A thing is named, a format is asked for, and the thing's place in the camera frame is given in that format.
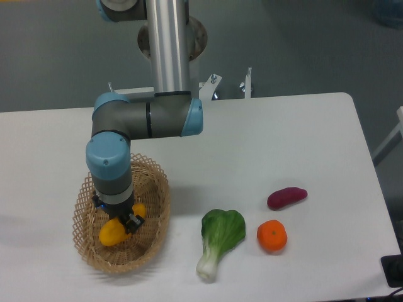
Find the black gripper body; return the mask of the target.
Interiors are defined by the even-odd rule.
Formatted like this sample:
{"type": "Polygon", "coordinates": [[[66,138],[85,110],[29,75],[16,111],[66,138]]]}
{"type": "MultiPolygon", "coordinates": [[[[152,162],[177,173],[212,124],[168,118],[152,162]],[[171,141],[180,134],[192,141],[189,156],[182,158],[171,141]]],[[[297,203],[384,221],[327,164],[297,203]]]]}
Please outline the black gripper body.
{"type": "Polygon", "coordinates": [[[107,204],[102,201],[103,205],[99,207],[100,210],[104,211],[110,219],[118,217],[119,215],[133,214],[134,197],[131,196],[124,202],[119,204],[107,204]]]}

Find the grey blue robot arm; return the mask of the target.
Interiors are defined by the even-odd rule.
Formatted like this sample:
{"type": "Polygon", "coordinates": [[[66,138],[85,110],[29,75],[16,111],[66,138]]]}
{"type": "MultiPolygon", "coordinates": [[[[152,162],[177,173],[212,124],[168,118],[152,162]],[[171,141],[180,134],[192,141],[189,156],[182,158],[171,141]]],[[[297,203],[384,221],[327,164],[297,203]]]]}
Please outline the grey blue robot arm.
{"type": "Polygon", "coordinates": [[[108,21],[146,20],[148,24],[153,97],[131,102],[115,91],[100,95],[86,145],[95,207],[133,234],[144,219],[133,211],[132,140],[186,137],[203,130],[202,102],[192,96],[190,79],[188,2],[98,1],[97,8],[108,21]]]}

